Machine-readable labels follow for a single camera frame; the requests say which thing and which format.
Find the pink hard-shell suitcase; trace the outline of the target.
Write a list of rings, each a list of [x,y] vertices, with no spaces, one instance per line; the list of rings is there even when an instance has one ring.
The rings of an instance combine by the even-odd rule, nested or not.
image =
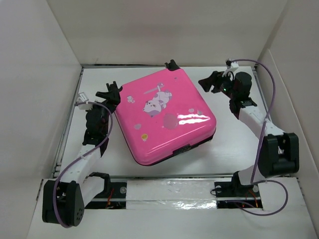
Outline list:
[[[174,60],[165,69],[126,83],[115,115],[129,150],[151,166],[210,141],[216,117]]]

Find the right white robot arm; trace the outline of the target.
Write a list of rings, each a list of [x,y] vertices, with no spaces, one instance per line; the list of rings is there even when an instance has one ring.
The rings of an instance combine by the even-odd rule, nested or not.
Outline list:
[[[236,171],[230,182],[216,182],[213,195],[220,198],[241,197],[254,185],[266,179],[297,173],[300,168],[299,138],[274,125],[250,97],[252,78],[245,72],[214,71],[199,80],[205,92],[223,93],[229,98],[229,108],[258,138],[255,163]]]

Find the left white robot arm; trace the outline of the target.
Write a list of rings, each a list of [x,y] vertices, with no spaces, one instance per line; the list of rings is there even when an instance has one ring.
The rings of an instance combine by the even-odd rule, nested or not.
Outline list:
[[[92,171],[94,164],[104,155],[114,126],[113,113],[121,102],[116,82],[107,84],[106,92],[97,92],[102,102],[90,101],[79,93],[74,104],[86,112],[82,146],[75,159],[48,180],[43,187],[42,220],[64,228],[76,227],[82,221],[85,207],[95,196],[107,197],[111,193],[110,176]]]

